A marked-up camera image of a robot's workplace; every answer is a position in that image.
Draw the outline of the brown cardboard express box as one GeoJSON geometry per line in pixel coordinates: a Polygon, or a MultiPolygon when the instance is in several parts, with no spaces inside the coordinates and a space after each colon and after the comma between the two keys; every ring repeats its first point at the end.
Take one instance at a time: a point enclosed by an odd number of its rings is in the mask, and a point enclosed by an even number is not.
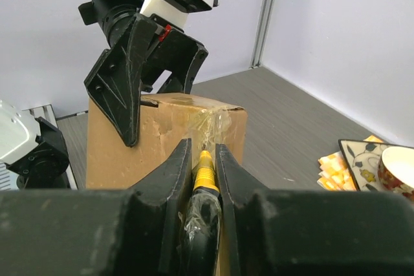
{"type": "Polygon", "coordinates": [[[139,139],[127,147],[97,104],[90,102],[87,130],[86,188],[125,189],[158,167],[189,133],[191,123],[224,120],[225,143],[243,159],[247,112],[236,105],[190,94],[147,94],[141,97],[139,139]]]}

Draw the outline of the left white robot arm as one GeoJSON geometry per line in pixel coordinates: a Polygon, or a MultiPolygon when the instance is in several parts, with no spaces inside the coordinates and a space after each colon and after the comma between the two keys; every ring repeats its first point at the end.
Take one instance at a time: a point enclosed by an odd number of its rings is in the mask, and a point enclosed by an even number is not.
{"type": "MultiPolygon", "coordinates": [[[[108,42],[84,85],[124,145],[140,136],[141,94],[169,72],[159,93],[191,91],[208,56],[184,32],[191,13],[212,10],[219,0],[90,0],[79,6],[86,25],[98,24],[108,42]]],[[[42,116],[1,102],[1,162],[22,189],[67,188],[69,155],[62,132],[42,116]]]]}

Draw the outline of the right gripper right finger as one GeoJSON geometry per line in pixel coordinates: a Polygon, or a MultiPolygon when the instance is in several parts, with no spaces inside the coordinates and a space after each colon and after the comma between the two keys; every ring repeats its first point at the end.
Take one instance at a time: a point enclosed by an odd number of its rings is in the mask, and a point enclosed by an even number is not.
{"type": "Polygon", "coordinates": [[[270,189],[215,147],[221,275],[412,275],[413,206],[390,192],[270,189]]]}

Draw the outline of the yellow utility knife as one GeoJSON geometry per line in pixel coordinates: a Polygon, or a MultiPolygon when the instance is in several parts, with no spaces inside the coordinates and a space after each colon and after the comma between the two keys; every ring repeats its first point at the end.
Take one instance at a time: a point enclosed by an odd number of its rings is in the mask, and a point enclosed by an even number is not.
{"type": "Polygon", "coordinates": [[[213,158],[200,153],[182,229],[179,275],[215,275],[222,220],[221,193],[213,158]]]}

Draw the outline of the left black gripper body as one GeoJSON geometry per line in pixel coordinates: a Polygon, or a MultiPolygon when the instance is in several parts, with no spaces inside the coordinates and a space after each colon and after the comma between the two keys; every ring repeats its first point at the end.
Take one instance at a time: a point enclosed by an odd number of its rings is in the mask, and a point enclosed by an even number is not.
{"type": "Polygon", "coordinates": [[[152,44],[158,41],[161,48],[181,48],[181,29],[173,27],[167,32],[166,20],[156,14],[144,17],[140,14],[140,7],[127,0],[91,0],[80,5],[78,10],[85,25],[99,24],[110,49],[124,34],[131,32],[136,21],[157,26],[151,39],[152,44]]]}

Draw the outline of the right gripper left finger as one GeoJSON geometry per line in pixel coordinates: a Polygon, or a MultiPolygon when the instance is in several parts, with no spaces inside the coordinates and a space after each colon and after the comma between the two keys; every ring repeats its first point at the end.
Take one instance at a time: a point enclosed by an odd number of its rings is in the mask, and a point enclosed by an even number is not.
{"type": "Polygon", "coordinates": [[[176,275],[191,140],[129,189],[1,193],[2,275],[176,275]]]}

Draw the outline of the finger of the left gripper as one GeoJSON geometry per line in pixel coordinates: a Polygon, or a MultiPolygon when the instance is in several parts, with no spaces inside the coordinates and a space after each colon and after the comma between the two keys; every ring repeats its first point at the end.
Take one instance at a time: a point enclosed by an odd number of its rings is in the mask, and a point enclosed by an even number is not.
{"type": "Polygon", "coordinates": [[[189,94],[207,56],[208,51],[202,43],[175,27],[166,27],[142,65],[142,91],[151,92],[161,74],[168,71],[170,75],[158,92],[189,94]]]}
{"type": "Polygon", "coordinates": [[[102,52],[84,81],[90,99],[127,147],[139,140],[142,65],[156,29],[156,25],[134,22],[129,34],[102,52]]]}

